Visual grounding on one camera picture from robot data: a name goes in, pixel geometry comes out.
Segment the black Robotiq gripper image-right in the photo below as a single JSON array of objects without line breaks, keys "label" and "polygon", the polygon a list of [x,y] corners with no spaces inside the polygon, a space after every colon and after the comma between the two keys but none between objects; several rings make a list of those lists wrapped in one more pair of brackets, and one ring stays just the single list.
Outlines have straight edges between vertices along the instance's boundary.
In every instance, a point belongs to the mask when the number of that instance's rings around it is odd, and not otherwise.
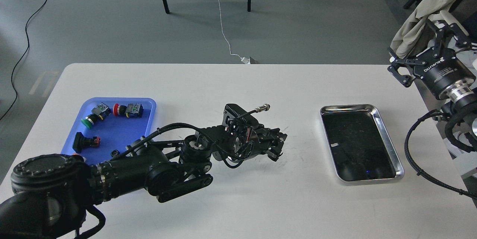
[{"label": "black Robotiq gripper image-right", "polygon": [[[433,21],[426,20],[426,25],[435,33],[435,42],[432,50],[428,48],[415,57],[418,63],[425,64],[414,66],[414,75],[409,73],[410,69],[405,65],[405,60],[398,57],[391,47],[387,48],[390,55],[390,66],[387,70],[405,88],[412,85],[416,76],[437,100],[444,100],[448,98],[448,95],[444,93],[448,86],[459,81],[466,81],[471,85],[476,77],[457,59],[453,49],[443,49],[445,47],[443,42],[447,37],[452,36],[455,39],[455,46],[459,49],[458,52],[471,50],[471,40],[467,31],[457,22],[448,24],[437,21],[437,23],[443,26],[438,27]],[[434,58],[434,53],[442,54]]]}]

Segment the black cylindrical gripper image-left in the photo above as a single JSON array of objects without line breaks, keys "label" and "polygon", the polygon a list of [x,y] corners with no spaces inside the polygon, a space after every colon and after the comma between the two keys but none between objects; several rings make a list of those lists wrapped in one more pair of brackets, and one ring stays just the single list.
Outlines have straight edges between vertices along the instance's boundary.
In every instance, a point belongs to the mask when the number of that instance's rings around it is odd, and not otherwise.
[{"label": "black cylindrical gripper image-left", "polygon": [[228,152],[228,159],[251,159],[257,155],[266,155],[272,161],[278,161],[283,154],[283,143],[287,134],[282,133],[280,129],[252,127],[235,130],[233,135],[232,148]]}]

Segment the black robot arm image-left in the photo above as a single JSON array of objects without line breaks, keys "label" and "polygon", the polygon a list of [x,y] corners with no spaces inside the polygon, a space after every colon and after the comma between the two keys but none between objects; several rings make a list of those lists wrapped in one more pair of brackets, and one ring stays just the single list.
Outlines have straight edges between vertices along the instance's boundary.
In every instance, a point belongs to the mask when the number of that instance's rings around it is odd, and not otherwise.
[{"label": "black robot arm image-left", "polygon": [[211,157],[229,168],[258,155],[277,161],[287,135],[253,116],[269,108],[227,104],[221,125],[165,125],[99,164],[65,154],[24,160],[11,174],[14,196],[1,204],[1,238],[56,239],[74,231],[88,239],[105,225],[97,205],[139,189],[165,203],[205,188],[213,181]]}]

